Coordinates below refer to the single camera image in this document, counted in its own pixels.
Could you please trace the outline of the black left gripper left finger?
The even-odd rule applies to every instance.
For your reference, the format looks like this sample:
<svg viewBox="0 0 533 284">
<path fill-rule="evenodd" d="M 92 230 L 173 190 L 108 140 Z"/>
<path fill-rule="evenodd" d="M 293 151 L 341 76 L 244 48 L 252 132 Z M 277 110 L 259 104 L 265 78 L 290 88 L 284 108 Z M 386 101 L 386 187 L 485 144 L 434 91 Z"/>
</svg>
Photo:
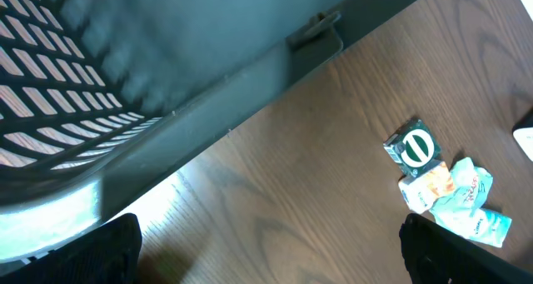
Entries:
<svg viewBox="0 0 533 284">
<path fill-rule="evenodd" d="M 141 246 L 137 216 L 127 213 L 2 276 L 1 283 L 133 283 Z"/>
</svg>

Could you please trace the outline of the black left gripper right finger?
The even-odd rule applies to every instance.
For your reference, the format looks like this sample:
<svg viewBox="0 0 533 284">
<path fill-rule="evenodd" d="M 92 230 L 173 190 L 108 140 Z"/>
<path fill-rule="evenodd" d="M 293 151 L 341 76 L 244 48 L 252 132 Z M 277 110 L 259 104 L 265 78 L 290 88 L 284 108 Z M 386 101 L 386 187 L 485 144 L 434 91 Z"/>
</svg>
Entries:
<svg viewBox="0 0 533 284">
<path fill-rule="evenodd" d="M 425 217 L 401 225 L 401 254 L 414 283 L 532 283 L 532 274 Z"/>
</svg>

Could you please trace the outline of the teal tissue pack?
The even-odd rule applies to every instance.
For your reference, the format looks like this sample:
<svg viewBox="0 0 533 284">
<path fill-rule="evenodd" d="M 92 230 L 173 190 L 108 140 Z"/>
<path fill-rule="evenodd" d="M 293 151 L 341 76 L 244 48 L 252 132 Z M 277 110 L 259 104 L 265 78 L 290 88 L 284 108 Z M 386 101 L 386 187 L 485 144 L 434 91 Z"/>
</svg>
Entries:
<svg viewBox="0 0 533 284">
<path fill-rule="evenodd" d="M 473 242 L 501 248 L 512 219 L 484 208 L 455 212 L 431 210 L 436 224 Z"/>
</svg>

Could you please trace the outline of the orange tissue pack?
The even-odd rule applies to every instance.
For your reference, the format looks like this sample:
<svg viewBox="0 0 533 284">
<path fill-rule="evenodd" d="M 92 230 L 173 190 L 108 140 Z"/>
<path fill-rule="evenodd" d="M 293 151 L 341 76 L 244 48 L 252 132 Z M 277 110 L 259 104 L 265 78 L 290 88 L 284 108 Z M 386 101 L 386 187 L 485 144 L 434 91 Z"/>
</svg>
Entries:
<svg viewBox="0 0 533 284">
<path fill-rule="evenodd" d="M 437 199 L 456 189 L 448 166 L 437 160 L 433 160 L 430 168 L 419 177 L 403 177 L 398 187 L 409 209 L 418 214 L 429 210 Z"/>
</svg>

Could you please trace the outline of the teal snack packet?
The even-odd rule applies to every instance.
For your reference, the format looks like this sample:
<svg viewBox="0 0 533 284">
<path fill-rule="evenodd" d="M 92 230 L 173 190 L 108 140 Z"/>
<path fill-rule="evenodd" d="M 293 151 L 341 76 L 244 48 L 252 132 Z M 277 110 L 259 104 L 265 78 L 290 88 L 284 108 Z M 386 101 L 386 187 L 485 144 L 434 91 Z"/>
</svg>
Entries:
<svg viewBox="0 0 533 284">
<path fill-rule="evenodd" d="M 477 167 L 470 157 L 459 160 L 451 169 L 455 190 L 435 201 L 430 212 L 444 213 L 472 212 L 486 202 L 494 178 L 483 167 Z"/>
</svg>

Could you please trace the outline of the round clear packaged item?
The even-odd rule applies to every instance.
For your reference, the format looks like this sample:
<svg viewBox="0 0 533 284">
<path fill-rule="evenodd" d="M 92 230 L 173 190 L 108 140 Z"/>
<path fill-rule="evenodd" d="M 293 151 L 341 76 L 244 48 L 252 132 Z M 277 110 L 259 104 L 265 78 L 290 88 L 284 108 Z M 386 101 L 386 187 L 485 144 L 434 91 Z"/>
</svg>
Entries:
<svg viewBox="0 0 533 284">
<path fill-rule="evenodd" d="M 441 146 L 426 124 L 413 117 L 399 127 L 383 147 L 406 176 L 419 177 L 436 165 Z"/>
</svg>

